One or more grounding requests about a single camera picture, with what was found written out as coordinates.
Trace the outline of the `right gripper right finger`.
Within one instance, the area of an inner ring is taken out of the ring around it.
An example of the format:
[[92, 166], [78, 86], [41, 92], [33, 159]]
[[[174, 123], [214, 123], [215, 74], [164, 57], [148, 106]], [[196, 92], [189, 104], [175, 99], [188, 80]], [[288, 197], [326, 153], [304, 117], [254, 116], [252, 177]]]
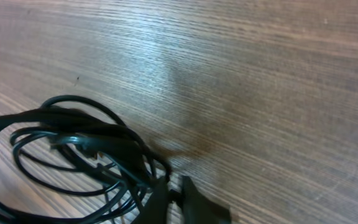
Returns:
[[206, 198], [188, 176], [182, 177], [180, 208], [184, 224], [231, 224], [227, 207]]

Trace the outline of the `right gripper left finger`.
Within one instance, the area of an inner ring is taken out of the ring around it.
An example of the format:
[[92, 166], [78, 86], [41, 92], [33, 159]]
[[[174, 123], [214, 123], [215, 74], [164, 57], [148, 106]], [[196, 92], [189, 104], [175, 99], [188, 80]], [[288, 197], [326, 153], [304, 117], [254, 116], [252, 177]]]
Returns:
[[169, 191], [164, 177], [159, 178], [153, 194], [131, 224], [166, 224]]

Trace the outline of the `black usb cable thin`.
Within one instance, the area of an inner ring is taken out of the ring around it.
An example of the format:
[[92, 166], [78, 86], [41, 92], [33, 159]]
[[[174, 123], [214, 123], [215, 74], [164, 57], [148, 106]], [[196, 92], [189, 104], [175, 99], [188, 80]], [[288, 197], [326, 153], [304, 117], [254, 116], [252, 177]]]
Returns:
[[[47, 138], [51, 148], [58, 151], [71, 165], [61, 167], [26, 152], [28, 143]], [[45, 128], [24, 128], [11, 134], [10, 144], [14, 161], [28, 178], [53, 191], [78, 197], [107, 196], [117, 190], [113, 198], [92, 214], [80, 218], [77, 223], [101, 223], [138, 208], [148, 190], [153, 187], [156, 170], [150, 151], [144, 142], [133, 134], [80, 134], [51, 131]], [[76, 192], [48, 184], [33, 176], [21, 162], [24, 156], [45, 167], [64, 172], [84, 173], [103, 185], [101, 190]]]

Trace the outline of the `black usb cable thick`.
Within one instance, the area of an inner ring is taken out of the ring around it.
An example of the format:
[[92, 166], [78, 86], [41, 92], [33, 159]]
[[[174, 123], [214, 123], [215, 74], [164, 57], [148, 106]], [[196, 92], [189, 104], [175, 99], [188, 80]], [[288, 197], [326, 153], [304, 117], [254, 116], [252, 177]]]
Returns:
[[[56, 96], [46, 100], [40, 108], [35, 110], [0, 116], [0, 132], [16, 123], [25, 123], [25, 128], [45, 128], [64, 133], [109, 136], [113, 134], [133, 134], [141, 139], [109, 108], [89, 98], [75, 95]], [[144, 206], [153, 194], [159, 178], [164, 177], [168, 184], [172, 172], [167, 161], [150, 149], [149, 151], [155, 166], [156, 179], [153, 187], [148, 190], [142, 201]], [[77, 223], [78, 219], [80, 218], [54, 218], [35, 215], [13, 209], [0, 202], [0, 223]]]

